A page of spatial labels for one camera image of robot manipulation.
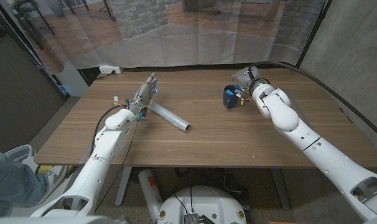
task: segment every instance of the aluminum tube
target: aluminum tube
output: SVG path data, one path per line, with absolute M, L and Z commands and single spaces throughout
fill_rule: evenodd
M 150 102 L 148 108 L 157 113 L 159 116 L 166 119 L 167 121 L 171 122 L 175 127 L 180 128 L 184 132 L 187 132 L 191 128 L 189 122 L 183 120 L 181 117 L 170 112 L 169 110 L 165 109 L 163 106 L 159 105 L 154 101 Z

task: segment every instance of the white robotic arm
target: white robotic arm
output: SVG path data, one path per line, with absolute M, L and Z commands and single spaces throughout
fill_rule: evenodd
M 371 172 L 309 128 L 290 107 L 291 102 L 280 89 L 264 84 L 256 67 L 238 71 L 233 79 L 242 91 L 251 93 L 261 114 L 271 118 L 275 129 L 294 143 L 337 187 L 347 202 L 364 221 L 377 218 L 377 174 Z
M 106 126 L 96 135 L 95 150 L 73 185 L 64 194 L 35 211 L 31 217 L 83 217 L 93 214 L 109 166 L 125 145 L 128 126 L 133 124 L 142 110 L 147 109 L 156 86 L 157 80 L 153 73 L 141 85 L 129 109 L 121 109 L 107 118 Z M 65 200 L 72 200 L 71 209 L 59 209 Z

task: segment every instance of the blue mug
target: blue mug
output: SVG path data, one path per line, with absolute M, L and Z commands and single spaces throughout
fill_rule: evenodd
M 238 96 L 235 95 L 236 90 L 234 85 L 227 85 L 225 91 L 223 92 L 223 105 L 227 108 L 233 108 L 236 106 L 238 101 Z

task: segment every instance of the power strip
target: power strip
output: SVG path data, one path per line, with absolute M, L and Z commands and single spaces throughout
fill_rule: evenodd
M 115 71 L 115 74 L 121 74 L 124 70 L 123 68 L 109 66 L 109 65 L 102 65 L 99 67 L 100 72 L 102 74 L 111 74 L 111 72 Z

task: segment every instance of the person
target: person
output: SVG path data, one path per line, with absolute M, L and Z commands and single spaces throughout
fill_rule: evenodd
M 53 166 L 43 174 L 35 174 L 28 165 L 10 161 L 0 152 L 0 217 L 7 215 L 12 203 L 42 203 L 66 172 L 67 166 Z

